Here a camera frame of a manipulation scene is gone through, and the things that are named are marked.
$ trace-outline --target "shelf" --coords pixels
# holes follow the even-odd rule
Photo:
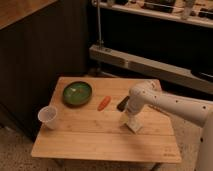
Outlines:
[[[213,2],[210,2],[209,4],[207,4],[206,7],[211,6],[211,5],[213,5]],[[104,8],[104,9],[109,9],[109,10],[115,10],[115,11],[120,11],[120,12],[147,16],[147,17],[154,17],[154,18],[170,20],[170,21],[175,21],[175,22],[180,22],[180,23],[186,23],[186,24],[198,25],[198,26],[202,26],[202,27],[213,28],[213,20],[210,20],[208,18],[200,18],[200,17],[196,17],[196,16],[194,16],[194,17],[191,16],[187,20],[183,20],[183,19],[181,19],[181,13],[177,13],[177,11],[175,11],[175,10],[173,10],[173,11],[175,11],[173,13],[159,12],[159,11],[154,11],[154,10],[143,9],[138,4],[134,4],[134,5],[117,5],[117,4],[115,4],[110,7],[107,5],[106,2],[101,2],[100,7]],[[195,10],[199,11],[200,8],[201,8],[201,6],[199,6],[199,8],[195,7]],[[183,10],[183,7],[181,7],[181,5],[180,5],[180,1],[176,2],[175,9]]]
[[[1,0],[0,29],[50,5],[57,0]]]

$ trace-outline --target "dark cabinet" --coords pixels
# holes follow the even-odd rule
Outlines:
[[[0,30],[0,122],[34,139],[60,75],[87,70],[87,0],[61,0]]]

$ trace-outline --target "metal bar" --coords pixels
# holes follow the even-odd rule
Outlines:
[[[101,30],[101,8],[100,8],[101,0],[97,0],[97,19],[98,19],[98,44],[99,48],[102,48],[103,40],[102,40],[102,30]]]

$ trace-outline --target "metal rack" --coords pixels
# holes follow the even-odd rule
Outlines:
[[[107,48],[103,45],[102,30],[101,30],[101,8],[108,10],[115,10],[131,14],[137,14],[148,17],[155,17],[164,20],[171,20],[181,23],[193,24],[202,27],[213,28],[213,22],[208,20],[200,20],[193,17],[186,17],[182,19],[182,15],[171,15],[168,13],[145,10],[145,9],[130,9],[122,5],[101,2],[100,0],[93,0],[93,5],[97,7],[98,16],[98,30],[99,30],[99,44],[90,47],[90,58],[99,62],[108,63],[117,67],[125,68],[131,71],[142,73],[147,76],[159,78],[178,85],[183,85],[208,94],[213,94],[213,83],[197,78],[191,74],[191,70],[177,67],[163,62],[150,60],[142,56],[136,56],[129,53],[124,53],[114,49]]]

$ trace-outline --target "table leg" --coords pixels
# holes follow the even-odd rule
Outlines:
[[[64,165],[64,161],[63,159],[53,159],[53,161],[59,166],[59,167],[63,167]]]
[[[161,165],[162,165],[162,163],[155,163],[150,171],[156,171],[158,168],[161,167]]]

